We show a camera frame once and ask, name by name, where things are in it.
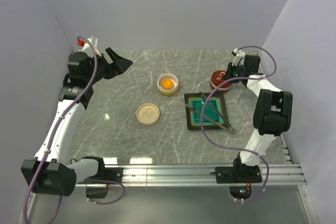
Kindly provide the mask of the cream round container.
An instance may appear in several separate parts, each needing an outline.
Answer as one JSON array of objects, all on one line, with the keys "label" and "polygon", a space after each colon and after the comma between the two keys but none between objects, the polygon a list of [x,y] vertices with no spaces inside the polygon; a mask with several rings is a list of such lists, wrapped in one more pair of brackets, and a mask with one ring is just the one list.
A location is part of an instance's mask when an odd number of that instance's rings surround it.
[{"label": "cream round container", "polygon": [[156,84],[159,93],[165,96],[174,95],[179,88],[178,78],[171,73],[161,75]]}]

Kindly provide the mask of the dark red steel-lined container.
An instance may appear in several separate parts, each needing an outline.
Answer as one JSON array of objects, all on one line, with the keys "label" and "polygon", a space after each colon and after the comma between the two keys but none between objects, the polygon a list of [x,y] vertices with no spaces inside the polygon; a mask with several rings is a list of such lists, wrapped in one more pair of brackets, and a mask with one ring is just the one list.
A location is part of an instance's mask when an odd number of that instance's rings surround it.
[{"label": "dark red steel-lined container", "polygon": [[219,87],[214,85],[212,82],[210,82],[210,87],[212,90],[217,89],[217,92],[221,92],[221,93],[227,93],[230,88],[231,88],[232,84],[231,83],[226,83],[223,86]]}]

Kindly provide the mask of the orange egg tart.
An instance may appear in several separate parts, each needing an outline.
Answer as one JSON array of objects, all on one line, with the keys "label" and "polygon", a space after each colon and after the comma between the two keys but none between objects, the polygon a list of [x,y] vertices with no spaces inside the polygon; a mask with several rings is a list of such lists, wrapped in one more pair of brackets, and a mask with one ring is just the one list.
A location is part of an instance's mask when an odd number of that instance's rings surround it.
[{"label": "orange egg tart", "polygon": [[169,89],[172,89],[173,86],[174,86],[174,83],[171,79],[163,79],[161,81],[161,86],[163,89],[165,90],[169,90]]}]

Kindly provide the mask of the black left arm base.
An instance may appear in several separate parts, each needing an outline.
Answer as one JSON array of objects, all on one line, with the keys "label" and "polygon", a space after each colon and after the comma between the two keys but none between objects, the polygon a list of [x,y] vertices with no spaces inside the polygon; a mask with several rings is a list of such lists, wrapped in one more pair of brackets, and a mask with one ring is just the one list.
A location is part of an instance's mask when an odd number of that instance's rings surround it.
[{"label": "black left arm base", "polygon": [[102,157],[85,156],[82,158],[84,161],[97,161],[98,168],[94,175],[85,178],[85,180],[105,180],[113,182],[122,182],[123,168],[120,167],[108,167]]}]

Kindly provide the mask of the dark red round lid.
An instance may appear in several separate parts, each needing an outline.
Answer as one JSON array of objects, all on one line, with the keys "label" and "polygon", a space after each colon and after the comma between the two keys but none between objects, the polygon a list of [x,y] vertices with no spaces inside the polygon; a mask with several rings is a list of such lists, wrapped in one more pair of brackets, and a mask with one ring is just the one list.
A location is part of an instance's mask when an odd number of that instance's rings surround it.
[{"label": "dark red round lid", "polygon": [[210,84],[213,88],[218,87],[224,82],[224,76],[226,74],[225,70],[216,70],[211,75]]}]

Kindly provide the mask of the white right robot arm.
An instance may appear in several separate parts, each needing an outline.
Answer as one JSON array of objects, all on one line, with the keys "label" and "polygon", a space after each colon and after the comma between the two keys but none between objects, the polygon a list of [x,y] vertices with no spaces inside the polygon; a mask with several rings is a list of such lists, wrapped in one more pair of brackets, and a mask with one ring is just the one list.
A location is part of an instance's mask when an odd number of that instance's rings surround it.
[{"label": "white right robot arm", "polygon": [[223,79],[230,83],[241,82],[257,96],[253,116],[254,131],[245,147],[239,153],[241,164],[232,168],[232,177],[238,182],[250,176],[248,166],[259,164],[269,145],[291,125],[293,95],[282,91],[269,82],[265,74],[259,72],[260,57],[247,55],[239,50],[233,53],[233,61],[228,64]]}]

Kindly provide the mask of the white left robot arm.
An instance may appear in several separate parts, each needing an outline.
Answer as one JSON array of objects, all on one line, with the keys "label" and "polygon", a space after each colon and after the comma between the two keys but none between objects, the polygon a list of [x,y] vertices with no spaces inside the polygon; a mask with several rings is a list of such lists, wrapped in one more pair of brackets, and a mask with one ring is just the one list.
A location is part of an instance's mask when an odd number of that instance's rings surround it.
[{"label": "white left robot arm", "polygon": [[101,79],[112,79],[126,72],[133,64],[115,53],[105,50],[97,58],[85,51],[72,53],[68,58],[68,73],[60,90],[57,113],[48,135],[32,160],[24,160],[22,174],[28,191],[36,194],[69,196],[75,185],[90,179],[100,183],[106,178],[103,158],[85,156],[79,162],[67,165],[70,142],[77,125],[93,95],[93,85]]}]

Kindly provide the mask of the cream round lid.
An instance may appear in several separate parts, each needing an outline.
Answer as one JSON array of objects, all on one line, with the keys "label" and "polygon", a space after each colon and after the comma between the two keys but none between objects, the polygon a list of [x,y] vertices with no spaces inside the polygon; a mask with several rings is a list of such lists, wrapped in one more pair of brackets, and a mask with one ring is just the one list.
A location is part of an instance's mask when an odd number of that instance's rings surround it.
[{"label": "cream round lid", "polygon": [[152,125],[158,121],[159,117],[160,110],[152,103],[144,103],[136,111],[136,118],[143,125]]}]

